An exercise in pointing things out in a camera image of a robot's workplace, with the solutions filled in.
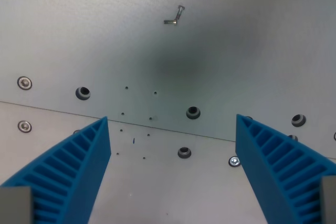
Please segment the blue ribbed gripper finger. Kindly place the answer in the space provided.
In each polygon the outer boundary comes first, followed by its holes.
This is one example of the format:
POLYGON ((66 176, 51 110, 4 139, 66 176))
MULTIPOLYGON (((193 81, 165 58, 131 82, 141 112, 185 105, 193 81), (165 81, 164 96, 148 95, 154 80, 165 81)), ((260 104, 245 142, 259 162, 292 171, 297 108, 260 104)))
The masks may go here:
POLYGON ((236 154, 268 223, 321 223, 328 158, 258 121, 236 116, 236 154))
POLYGON ((42 153, 2 183, 33 193, 34 223, 88 223, 109 162, 103 117, 42 153))

